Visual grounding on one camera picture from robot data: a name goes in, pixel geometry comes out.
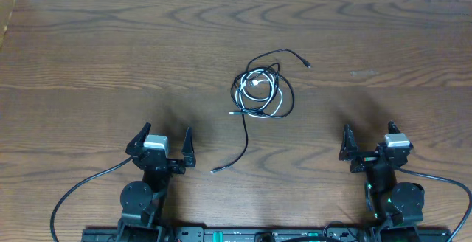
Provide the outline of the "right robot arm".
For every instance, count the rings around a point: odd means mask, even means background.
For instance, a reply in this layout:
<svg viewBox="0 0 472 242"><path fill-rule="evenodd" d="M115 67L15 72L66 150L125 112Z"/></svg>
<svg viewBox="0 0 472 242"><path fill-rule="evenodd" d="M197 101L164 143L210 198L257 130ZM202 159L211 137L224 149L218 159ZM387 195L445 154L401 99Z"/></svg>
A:
<svg viewBox="0 0 472 242"><path fill-rule="evenodd" d="M361 241L420 240L416 225L423 220L425 190L420 184L398 182L395 175L408 162L412 149L413 144L393 121L372 151L362 151L350 126L344 126L339 160L349 162L352 173L366 174L366 204L376 219L358 235Z"/></svg>

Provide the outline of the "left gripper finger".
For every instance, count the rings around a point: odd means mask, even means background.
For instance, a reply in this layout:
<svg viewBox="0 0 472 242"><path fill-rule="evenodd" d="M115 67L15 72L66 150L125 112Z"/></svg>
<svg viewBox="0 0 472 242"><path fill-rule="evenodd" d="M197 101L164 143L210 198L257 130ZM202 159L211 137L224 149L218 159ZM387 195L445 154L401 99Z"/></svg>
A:
<svg viewBox="0 0 472 242"><path fill-rule="evenodd" d="M125 152L129 156L139 156L144 148L144 142L150 133L151 124L146 122L141 131L127 144Z"/></svg>
<svg viewBox="0 0 472 242"><path fill-rule="evenodd" d="M196 158L195 158L195 152L194 152L194 147L192 144L192 128L188 127L185 138L184 138L184 144L182 147L182 155L183 155L183 160L185 163L186 167L195 167L196 166Z"/></svg>

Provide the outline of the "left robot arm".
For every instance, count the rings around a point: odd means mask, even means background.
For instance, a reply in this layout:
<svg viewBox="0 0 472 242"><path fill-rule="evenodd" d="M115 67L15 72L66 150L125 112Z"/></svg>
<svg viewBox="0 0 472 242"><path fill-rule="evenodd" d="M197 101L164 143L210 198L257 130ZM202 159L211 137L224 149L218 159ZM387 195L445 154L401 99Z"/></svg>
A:
<svg viewBox="0 0 472 242"><path fill-rule="evenodd" d="M162 220L164 203L171 178L196 166L192 145L192 129L186 130L181 159L169 155L169 139L150 134L151 124L128 143L125 152L143 171L139 181L127 184L120 194L122 215L118 223L117 241L176 241L176 231Z"/></svg>

